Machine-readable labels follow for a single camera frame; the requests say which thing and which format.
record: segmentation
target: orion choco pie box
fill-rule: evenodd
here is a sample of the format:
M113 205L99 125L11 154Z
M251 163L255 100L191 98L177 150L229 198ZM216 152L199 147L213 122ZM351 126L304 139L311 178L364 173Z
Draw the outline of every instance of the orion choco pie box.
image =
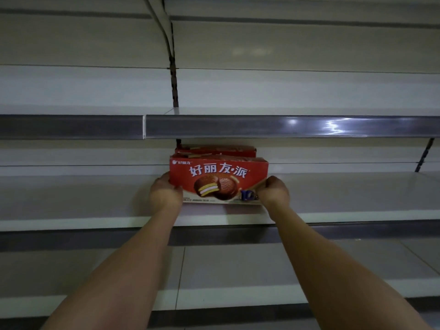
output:
M241 157L256 157L253 146L223 146L223 145L179 145L175 153L212 154Z
M170 183L184 189L184 202L260 204L256 188L265 183L268 167L261 157L175 153Z

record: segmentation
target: chocolate pie image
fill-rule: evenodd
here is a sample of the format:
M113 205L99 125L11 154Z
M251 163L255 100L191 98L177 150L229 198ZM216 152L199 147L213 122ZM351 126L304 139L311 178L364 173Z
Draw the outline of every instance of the chocolate pie image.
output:
M194 183L194 190L200 197L214 196L220 200L229 200L239 191L237 180L228 174L205 175Z

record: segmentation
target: cardboard box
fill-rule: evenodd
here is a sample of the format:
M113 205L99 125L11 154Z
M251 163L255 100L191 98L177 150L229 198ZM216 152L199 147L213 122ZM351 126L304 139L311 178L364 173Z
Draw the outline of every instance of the cardboard box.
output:
M184 189L184 202L260 204L255 190L268 167L261 157L176 153L169 161L170 183Z
M253 146L224 146L224 145L179 145L175 153L212 154L240 157L256 157Z

